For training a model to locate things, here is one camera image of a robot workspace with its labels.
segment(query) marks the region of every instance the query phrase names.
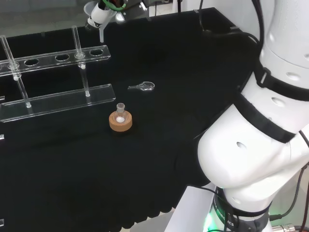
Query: black strap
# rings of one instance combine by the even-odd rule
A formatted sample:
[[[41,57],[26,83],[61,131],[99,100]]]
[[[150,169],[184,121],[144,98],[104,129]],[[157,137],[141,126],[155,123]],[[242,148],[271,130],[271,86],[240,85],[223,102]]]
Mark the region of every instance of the black strap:
[[[270,138],[284,144],[294,138],[294,133],[282,129],[262,115],[239,91],[237,91],[234,105],[248,122]]]
[[[218,188],[218,194],[219,194],[223,199],[226,200],[222,188]],[[231,211],[231,210],[229,209],[230,206],[227,205],[225,202],[223,202],[220,198],[214,197],[214,199],[220,203],[218,206],[221,206],[224,210]],[[259,212],[246,212],[246,211],[242,211],[242,210],[240,210],[240,209],[233,208],[233,215],[239,216],[239,217],[253,218],[253,217],[257,217],[257,216],[260,216],[260,215],[266,213],[266,212],[268,211],[268,209],[270,208],[270,206],[271,206],[271,203],[270,203],[269,206],[267,206],[266,209],[261,210],[261,211],[259,211]]]
[[[309,102],[309,89],[292,86],[271,75],[271,71],[258,60],[254,69],[256,83],[261,88],[268,88],[280,95],[294,100]]]

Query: cable connector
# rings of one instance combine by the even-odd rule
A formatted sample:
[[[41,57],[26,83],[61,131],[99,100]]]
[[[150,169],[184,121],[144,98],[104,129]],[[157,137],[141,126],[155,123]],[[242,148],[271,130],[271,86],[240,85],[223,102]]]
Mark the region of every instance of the cable connector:
[[[275,221],[275,220],[278,220],[278,219],[281,219],[281,218],[283,218],[281,214],[270,215],[270,216],[269,216],[269,220],[270,220],[270,221]]]
[[[295,232],[296,229],[293,224],[286,224],[281,226],[273,226],[272,227],[273,232]]]

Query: clear acrylic test tube rack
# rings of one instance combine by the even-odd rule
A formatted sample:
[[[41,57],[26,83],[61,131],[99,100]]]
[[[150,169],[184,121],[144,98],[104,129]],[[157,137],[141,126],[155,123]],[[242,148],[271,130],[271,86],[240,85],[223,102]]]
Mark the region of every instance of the clear acrylic test tube rack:
[[[0,40],[7,60],[0,61],[0,77],[13,75],[22,95],[22,100],[0,104],[0,122],[9,122],[59,111],[112,102],[116,99],[112,85],[89,87],[86,63],[108,60],[111,55],[106,45],[81,48],[77,27],[72,27],[75,50],[54,52],[30,57],[13,58],[4,35]],[[21,73],[77,64],[83,82],[83,89],[29,98],[22,82]]]

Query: acrylic base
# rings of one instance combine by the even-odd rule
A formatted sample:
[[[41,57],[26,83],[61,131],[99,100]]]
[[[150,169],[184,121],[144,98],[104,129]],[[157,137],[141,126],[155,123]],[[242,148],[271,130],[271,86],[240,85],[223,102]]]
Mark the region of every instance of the acrylic base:
[[[116,99],[111,84],[91,87],[89,93],[90,96],[86,97],[85,90],[78,89],[29,98],[31,108],[26,107],[24,100],[5,102],[0,104],[0,122],[15,121],[27,117],[112,102]]]

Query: metal fitting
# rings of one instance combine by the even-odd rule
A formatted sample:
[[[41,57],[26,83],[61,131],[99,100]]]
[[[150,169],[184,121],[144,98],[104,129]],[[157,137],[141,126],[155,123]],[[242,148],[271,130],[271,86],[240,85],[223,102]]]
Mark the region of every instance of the metal fitting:
[[[281,226],[273,226],[273,232],[295,232],[295,227],[292,224],[286,224]]]

